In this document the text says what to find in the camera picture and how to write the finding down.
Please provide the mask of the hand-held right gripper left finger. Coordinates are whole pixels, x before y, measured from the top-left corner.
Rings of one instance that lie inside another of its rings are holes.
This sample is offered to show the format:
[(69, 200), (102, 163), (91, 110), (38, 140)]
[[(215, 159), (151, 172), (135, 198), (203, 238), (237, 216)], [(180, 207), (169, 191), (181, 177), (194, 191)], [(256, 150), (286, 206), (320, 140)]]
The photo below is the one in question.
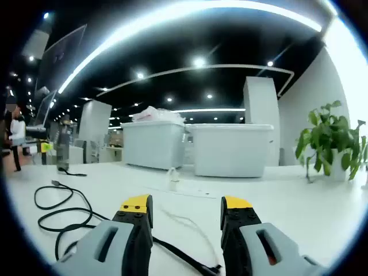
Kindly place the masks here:
[(152, 195), (126, 200), (53, 265), (57, 275), (148, 275), (153, 228)]

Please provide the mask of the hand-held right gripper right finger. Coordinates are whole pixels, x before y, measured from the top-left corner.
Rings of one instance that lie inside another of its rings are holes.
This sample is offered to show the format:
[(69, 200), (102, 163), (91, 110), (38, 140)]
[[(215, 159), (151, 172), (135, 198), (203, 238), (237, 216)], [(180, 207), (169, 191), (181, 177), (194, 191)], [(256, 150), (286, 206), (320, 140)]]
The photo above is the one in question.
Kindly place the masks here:
[(271, 223), (263, 223), (246, 200), (221, 198), (221, 248), (226, 275), (323, 275), (325, 268)]

